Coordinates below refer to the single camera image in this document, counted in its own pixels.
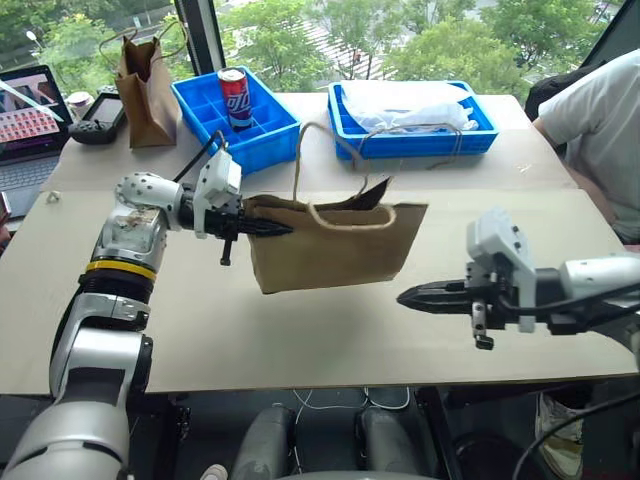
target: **window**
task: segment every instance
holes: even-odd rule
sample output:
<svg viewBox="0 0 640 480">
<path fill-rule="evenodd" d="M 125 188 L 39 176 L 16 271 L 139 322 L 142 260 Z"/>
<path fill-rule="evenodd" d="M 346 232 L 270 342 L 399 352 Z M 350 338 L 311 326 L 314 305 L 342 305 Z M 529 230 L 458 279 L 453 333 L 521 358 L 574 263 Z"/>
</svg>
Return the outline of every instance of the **window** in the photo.
<svg viewBox="0 0 640 480">
<path fill-rule="evenodd" d="M 226 64 L 275 91 L 462 79 L 523 99 L 579 66 L 622 0 L 213 0 Z"/>
<path fill-rule="evenodd" d="M 113 85 L 120 42 L 99 45 L 125 28 L 136 27 L 148 41 L 177 20 L 171 0 L 3 0 L 0 13 L 0 71 L 37 64 L 51 67 L 66 98 L 76 91 Z M 163 53 L 183 43 L 179 28 L 162 38 Z M 165 60 L 174 80 L 193 75 L 188 52 Z"/>
</svg>

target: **red can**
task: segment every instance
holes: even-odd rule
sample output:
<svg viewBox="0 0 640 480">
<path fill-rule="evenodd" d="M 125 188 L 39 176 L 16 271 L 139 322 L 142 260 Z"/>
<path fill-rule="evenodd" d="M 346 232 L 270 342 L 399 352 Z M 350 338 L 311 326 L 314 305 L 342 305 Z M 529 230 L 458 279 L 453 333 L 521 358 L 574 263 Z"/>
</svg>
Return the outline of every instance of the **red can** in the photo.
<svg viewBox="0 0 640 480">
<path fill-rule="evenodd" d="M 239 68 L 223 68 L 218 72 L 218 80 L 231 128 L 236 132 L 251 128 L 253 116 L 247 74 Z"/>
</svg>

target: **blue storage bin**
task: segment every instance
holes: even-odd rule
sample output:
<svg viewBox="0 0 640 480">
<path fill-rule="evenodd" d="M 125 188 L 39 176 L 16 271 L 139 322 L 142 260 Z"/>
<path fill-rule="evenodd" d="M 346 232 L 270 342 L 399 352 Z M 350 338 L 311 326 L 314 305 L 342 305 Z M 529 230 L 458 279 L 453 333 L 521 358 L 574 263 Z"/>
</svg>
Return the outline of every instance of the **blue storage bin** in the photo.
<svg viewBox="0 0 640 480">
<path fill-rule="evenodd" d="M 171 89 L 182 108 L 184 120 L 203 145 L 216 130 L 222 130 L 229 142 L 229 153 L 248 175 L 276 163 L 296 158 L 300 121 L 280 103 L 271 90 L 246 67 L 254 125 L 234 132 L 229 125 L 227 108 L 217 73 L 175 82 Z M 213 155 L 217 150 L 209 148 Z"/>
<path fill-rule="evenodd" d="M 472 93 L 469 98 L 461 101 L 460 104 L 465 108 L 472 107 L 473 113 L 469 119 L 478 122 L 478 130 L 462 132 L 462 144 L 458 154 L 477 155 L 486 152 L 498 136 L 498 130 L 496 130 L 493 122 L 478 104 L 475 93 L 467 83 L 462 81 L 450 81 L 447 83 Z M 329 85 L 329 118 L 331 119 L 331 127 L 336 135 L 356 149 L 360 147 L 360 142 L 362 142 L 367 131 L 347 112 L 342 103 L 342 87 L 339 83 Z M 453 153 L 455 143 L 456 134 L 447 131 L 411 134 L 380 133 L 365 142 L 362 153 L 367 158 L 450 155 Z M 351 158 L 349 152 L 337 142 L 336 154 L 343 160 Z"/>
</svg>

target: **floor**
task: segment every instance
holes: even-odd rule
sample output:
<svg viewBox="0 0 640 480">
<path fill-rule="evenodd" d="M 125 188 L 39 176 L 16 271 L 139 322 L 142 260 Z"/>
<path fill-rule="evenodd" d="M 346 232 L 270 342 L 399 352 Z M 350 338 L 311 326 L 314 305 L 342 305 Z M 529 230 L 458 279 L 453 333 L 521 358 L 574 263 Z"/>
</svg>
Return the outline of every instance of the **floor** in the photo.
<svg viewBox="0 0 640 480">
<path fill-rule="evenodd" d="M 596 388 L 596 400 L 640 388 L 638 379 L 611 380 Z M 403 388 L 371 392 L 378 403 L 401 404 L 406 398 Z M 359 405 L 364 400 L 361 389 L 315 391 L 313 405 Z M 178 457 L 176 479 L 198 479 L 207 466 L 221 463 L 233 465 L 242 437 L 255 415 L 273 404 L 298 409 L 299 403 L 290 391 L 197 393 L 181 401 L 191 408 L 191 429 Z M 20 435 L 35 414 L 46 408 L 46 402 L 23 398 L 0 397 L 0 462 L 6 462 Z M 356 448 L 353 422 L 356 409 L 312 411 L 305 408 L 297 429 L 298 449 L 304 471 L 353 470 Z M 398 413 L 401 423 L 417 448 L 423 453 L 425 475 L 436 475 L 432 440 L 425 434 L 415 402 Z M 449 421 L 454 436 L 471 431 L 494 432 L 526 446 L 533 440 L 535 397 L 528 395 L 502 401 L 491 401 L 450 411 Z M 640 419 L 638 405 L 605 413 L 589 419 L 585 425 L 585 480 L 631 480 L 627 459 L 626 434 L 629 426 Z M 139 480 L 151 479 L 151 462 L 159 433 L 157 419 L 132 418 L 131 459 Z M 547 472 L 549 480 L 555 477 Z"/>
</svg>

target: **white tabletop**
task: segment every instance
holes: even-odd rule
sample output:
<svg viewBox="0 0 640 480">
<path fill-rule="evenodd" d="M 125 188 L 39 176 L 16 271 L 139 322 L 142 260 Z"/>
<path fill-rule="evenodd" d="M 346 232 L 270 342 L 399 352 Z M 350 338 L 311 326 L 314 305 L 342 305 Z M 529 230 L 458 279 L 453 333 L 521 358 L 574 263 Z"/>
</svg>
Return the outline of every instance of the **white tabletop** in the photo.
<svg viewBox="0 0 640 480">
<path fill-rule="evenodd" d="M 303 192 L 314 201 L 352 192 Z M 113 199 L 108 191 L 44 194 L 0 259 L 0 392 L 47 393 L 52 339 Z M 627 375 L 633 355 L 595 333 L 551 337 L 495 332 L 492 352 L 476 350 L 469 318 L 401 307 L 417 284 L 460 278 L 465 228 L 501 205 L 528 235 L 539 267 L 622 247 L 580 190 L 392 189 L 387 201 L 430 203 L 404 269 L 387 283 L 262 295 L 249 245 L 233 265 L 222 243 L 172 232 L 146 334 L 154 338 L 148 391 L 342 385 L 444 384 Z"/>
<path fill-rule="evenodd" d="M 281 100 L 303 122 L 315 120 L 329 125 L 326 93 L 280 94 Z M 443 157 L 376 159 L 372 178 L 395 175 L 394 188 L 401 190 L 479 188 L 576 188 L 556 154 L 528 120 L 510 95 L 481 95 L 478 99 L 500 130 L 484 155 L 461 156 L 451 165 L 425 168 Z M 189 129 L 180 124 L 176 147 L 131 150 L 128 132 L 105 146 L 81 145 L 70 140 L 60 164 L 45 190 L 111 190 L 118 180 L 133 171 L 151 171 L 173 178 L 200 149 Z M 362 174 L 351 170 L 350 162 L 336 159 L 333 140 L 323 132 L 309 130 L 302 145 L 300 186 L 308 191 L 357 190 Z M 289 191 L 293 163 L 275 165 L 243 179 L 244 191 Z"/>
</svg>

